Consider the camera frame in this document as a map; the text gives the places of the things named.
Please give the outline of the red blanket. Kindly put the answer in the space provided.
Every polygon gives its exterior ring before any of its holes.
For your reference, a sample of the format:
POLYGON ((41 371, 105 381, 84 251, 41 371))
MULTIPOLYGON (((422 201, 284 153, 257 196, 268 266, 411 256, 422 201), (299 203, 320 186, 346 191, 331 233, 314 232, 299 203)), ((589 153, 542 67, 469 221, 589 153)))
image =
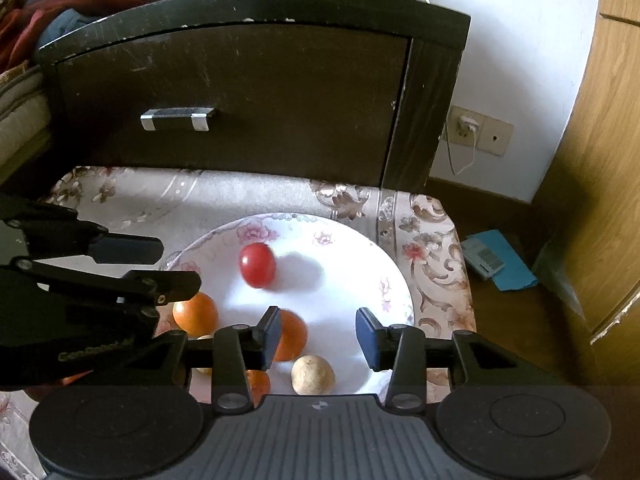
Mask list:
POLYGON ((142 0, 22 0, 1 19, 1 71, 31 58, 42 33, 64 11, 104 18, 142 4, 142 0))

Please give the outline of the small orange tangerine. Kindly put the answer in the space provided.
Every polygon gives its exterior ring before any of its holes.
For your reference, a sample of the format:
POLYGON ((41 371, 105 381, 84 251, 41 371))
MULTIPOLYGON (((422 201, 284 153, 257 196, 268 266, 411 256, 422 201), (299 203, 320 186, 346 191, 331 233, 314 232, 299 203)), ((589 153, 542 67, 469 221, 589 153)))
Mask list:
POLYGON ((247 370, 245 376, 250 386, 253 403, 257 406, 262 402, 262 398, 271 392, 270 377, 262 370, 247 370))

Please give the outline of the oblong red tomato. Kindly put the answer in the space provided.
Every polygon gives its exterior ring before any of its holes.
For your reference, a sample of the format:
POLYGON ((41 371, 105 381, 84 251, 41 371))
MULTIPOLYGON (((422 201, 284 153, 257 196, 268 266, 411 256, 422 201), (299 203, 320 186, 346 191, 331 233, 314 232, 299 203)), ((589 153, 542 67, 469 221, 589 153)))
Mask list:
POLYGON ((239 266, 242 278, 254 288, 271 285, 276 277, 277 261, 265 243, 246 245, 240 251, 239 266))

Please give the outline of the wooden wardrobe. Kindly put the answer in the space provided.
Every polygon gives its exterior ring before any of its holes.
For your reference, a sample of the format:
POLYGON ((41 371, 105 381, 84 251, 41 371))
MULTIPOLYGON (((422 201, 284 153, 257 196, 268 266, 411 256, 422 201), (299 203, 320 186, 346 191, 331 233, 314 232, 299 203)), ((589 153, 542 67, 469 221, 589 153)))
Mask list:
POLYGON ((535 264, 612 386, 639 381, 639 0, 599 0, 582 85, 534 198, 535 264))

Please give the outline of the blue booklet on floor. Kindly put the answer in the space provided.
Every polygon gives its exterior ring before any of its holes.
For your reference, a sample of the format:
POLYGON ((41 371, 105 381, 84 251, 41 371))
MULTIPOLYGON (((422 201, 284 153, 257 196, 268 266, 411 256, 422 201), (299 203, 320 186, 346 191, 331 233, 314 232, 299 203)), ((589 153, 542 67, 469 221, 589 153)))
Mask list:
POLYGON ((480 232, 462 243, 465 262, 483 279, 494 282, 500 292, 534 287, 538 280, 498 230, 480 232))

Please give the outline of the wall power socket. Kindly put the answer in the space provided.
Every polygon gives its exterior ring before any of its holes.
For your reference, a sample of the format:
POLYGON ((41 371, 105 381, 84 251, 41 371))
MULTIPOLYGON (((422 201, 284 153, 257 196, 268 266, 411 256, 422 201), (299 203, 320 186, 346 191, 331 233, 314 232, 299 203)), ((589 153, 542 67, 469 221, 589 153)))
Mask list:
POLYGON ((508 122, 462 107, 450 107, 446 121, 446 135, 451 144, 503 156, 510 145, 513 133, 514 125, 508 122))

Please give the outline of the orange tangerine front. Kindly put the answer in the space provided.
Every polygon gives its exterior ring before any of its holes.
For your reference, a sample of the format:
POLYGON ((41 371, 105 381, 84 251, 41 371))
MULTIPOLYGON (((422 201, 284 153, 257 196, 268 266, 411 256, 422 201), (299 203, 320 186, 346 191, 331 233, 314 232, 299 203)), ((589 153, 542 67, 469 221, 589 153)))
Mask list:
POLYGON ((216 302, 204 292, 198 292, 189 300, 175 302, 172 317, 177 326, 192 338, 210 335, 218 325, 216 302))

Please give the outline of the floral beige tablecloth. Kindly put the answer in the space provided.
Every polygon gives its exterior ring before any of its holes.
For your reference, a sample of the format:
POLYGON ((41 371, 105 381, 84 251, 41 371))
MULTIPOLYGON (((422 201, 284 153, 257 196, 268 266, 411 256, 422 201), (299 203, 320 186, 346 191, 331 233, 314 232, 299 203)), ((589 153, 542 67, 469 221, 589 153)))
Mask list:
POLYGON ((231 172, 81 169, 53 203, 117 232, 159 237, 160 267, 196 272, 222 324, 275 304, 302 318, 306 351, 336 375, 332 396, 296 396, 288 363, 272 393, 227 419, 173 479, 463 479, 422 422, 380 409, 390 374, 367 366, 355 314, 447 338, 475 324, 454 224, 438 200, 231 172))

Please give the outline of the dark wooden nightstand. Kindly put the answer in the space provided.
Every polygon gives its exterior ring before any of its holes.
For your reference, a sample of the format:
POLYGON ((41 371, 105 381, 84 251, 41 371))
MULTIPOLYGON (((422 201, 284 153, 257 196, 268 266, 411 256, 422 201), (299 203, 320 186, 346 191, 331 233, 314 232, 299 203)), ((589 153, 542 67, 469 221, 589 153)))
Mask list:
POLYGON ((417 193, 471 20, 416 0, 163 0, 38 53, 76 164, 280 174, 417 193), (145 131, 215 107, 208 131, 145 131))

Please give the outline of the red-orange round fruit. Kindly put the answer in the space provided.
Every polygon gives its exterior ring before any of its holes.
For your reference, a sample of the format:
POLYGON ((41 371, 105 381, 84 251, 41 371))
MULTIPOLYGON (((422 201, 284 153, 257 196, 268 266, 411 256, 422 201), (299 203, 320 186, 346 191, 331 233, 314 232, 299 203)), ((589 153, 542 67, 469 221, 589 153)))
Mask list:
POLYGON ((296 360, 306 347, 308 339, 307 325, 296 313, 289 310, 280 311, 281 337, 274 362, 296 360))

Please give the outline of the grey-brown mattress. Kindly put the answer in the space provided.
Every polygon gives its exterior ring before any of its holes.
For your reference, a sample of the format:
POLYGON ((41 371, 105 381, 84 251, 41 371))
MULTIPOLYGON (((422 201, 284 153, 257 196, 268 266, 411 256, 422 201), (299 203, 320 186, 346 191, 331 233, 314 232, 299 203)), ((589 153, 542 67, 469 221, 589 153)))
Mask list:
POLYGON ((12 172, 47 140, 51 114, 39 66, 24 62, 1 74, 1 171, 12 172))

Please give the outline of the pale brown longan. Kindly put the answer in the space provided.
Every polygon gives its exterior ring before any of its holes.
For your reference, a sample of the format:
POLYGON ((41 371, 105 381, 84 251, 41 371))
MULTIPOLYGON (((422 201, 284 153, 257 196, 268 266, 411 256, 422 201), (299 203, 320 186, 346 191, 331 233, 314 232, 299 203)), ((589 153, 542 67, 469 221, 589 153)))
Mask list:
POLYGON ((301 356, 291 370, 292 388, 300 396, 325 396, 335 386, 335 373, 321 356, 301 356))

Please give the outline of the white floral plate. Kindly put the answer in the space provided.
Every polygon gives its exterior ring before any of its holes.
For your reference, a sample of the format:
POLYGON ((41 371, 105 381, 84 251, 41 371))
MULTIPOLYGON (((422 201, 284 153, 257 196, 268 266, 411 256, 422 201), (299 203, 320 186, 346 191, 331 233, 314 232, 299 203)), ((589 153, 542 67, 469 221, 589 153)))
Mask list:
POLYGON ((390 381, 389 372, 370 370, 360 350, 358 309, 369 309, 383 325, 414 319, 409 287, 393 259, 349 226, 311 214, 230 222, 172 255, 166 269, 201 277, 221 327, 254 325, 270 306, 299 315, 308 330, 304 351, 330 363, 336 394, 382 394, 390 381), (267 244, 276 258, 276 278, 267 288, 242 278, 240 251, 252 243, 267 244))

